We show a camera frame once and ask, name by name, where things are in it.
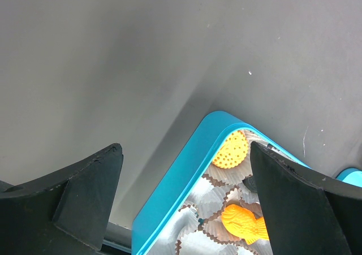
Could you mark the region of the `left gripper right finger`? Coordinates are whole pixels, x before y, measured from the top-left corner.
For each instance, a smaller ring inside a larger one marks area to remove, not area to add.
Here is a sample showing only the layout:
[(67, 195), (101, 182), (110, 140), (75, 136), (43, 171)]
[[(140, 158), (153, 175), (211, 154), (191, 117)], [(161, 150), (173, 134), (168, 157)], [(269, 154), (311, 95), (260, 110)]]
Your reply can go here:
[(361, 188), (258, 142), (251, 165), (274, 254), (361, 254)]

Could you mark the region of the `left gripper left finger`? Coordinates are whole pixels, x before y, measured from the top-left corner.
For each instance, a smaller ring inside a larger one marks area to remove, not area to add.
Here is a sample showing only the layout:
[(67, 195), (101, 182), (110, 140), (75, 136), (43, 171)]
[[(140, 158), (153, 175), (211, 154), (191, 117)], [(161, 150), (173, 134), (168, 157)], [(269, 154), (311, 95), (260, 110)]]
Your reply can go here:
[(101, 254), (123, 164), (119, 143), (23, 184), (1, 182), (1, 254)]

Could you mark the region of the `teal tin lid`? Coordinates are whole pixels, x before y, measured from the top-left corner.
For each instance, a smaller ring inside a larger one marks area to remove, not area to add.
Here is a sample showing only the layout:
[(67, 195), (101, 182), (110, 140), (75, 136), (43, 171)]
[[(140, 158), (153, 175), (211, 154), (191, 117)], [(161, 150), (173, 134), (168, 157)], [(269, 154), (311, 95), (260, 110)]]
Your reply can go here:
[(339, 173), (336, 179), (357, 187), (362, 187), (362, 171), (357, 168), (347, 168)]

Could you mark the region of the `orange fish cookie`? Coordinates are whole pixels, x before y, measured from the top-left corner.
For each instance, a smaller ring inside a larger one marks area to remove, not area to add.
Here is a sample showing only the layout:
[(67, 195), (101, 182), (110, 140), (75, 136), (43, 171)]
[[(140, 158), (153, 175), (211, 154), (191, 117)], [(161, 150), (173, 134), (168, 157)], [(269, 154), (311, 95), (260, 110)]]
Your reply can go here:
[(248, 245), (258, 240), (269, 240), (264, 217), (256, 218), (250, 210), (241, 206), (232, 204), (225, 207), (221, 221), (229, 233), (243, 239)]

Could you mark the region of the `black round cookie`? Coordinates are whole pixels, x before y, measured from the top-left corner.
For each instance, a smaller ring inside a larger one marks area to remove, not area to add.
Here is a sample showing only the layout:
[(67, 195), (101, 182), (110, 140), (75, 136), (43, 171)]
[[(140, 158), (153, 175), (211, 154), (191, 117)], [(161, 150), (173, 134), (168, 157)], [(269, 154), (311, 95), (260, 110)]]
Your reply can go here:
[(253, 176), (249, 176), (243, 179), (245, 187), (253, 193), (257, 193), (257, 186)]

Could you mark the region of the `orange round cookie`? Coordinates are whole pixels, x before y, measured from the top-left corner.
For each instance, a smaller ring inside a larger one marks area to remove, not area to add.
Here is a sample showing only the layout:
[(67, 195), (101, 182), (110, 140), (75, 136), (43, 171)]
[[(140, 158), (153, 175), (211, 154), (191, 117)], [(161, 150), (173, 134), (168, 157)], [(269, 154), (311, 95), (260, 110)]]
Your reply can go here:
[(242, 131), (231, 133), (212, 160), (212, 164), (222, 169), (231, 169), (241, 164), (247, 157), (248, 140)]

